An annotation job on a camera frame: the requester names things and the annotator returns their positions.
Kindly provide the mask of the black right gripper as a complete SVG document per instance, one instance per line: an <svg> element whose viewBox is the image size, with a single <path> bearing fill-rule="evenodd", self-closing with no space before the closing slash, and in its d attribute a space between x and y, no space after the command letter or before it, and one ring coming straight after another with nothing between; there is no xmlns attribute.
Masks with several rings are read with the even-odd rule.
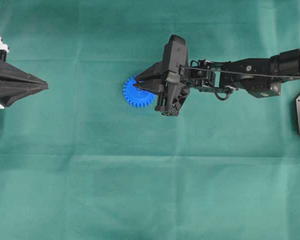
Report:
<svg viewBox="0 0 300 240"><path fill-rule="evenodd" d="M163 116L177 117L190 93L190 88L182 82L185 73L182 66L187 64L186 41L173 34L164 46L162 61L138 74L134 86L157 95L157 112Z"/></svg>

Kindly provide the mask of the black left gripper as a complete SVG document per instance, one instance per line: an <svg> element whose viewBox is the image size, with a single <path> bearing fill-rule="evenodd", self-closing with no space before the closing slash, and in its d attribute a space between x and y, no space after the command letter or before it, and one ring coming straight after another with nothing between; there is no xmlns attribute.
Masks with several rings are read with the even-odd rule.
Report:
<svg viewBox="0 0 300 240"><path fill-rule="evenodd" d="M48 83L5 62L9 46L0 36L0 110L14 102L48 89Z"/></svg>

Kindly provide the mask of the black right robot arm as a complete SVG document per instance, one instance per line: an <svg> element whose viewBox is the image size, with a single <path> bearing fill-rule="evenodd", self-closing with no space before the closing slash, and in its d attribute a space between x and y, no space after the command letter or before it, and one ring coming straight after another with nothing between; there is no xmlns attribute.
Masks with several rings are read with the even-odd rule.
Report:
<svg viewBox="0 0 300 240"><path fill-rule="evenodd" d="M159 62L135 78L137 89L157 95L155 111L164 116L179 115L192 88L213 93L220 101L239 90L256 98L281 94L283 83L300 80L300 49L269 58L245 58L237 61L188 61L186 41L171 35Z"/></svg>

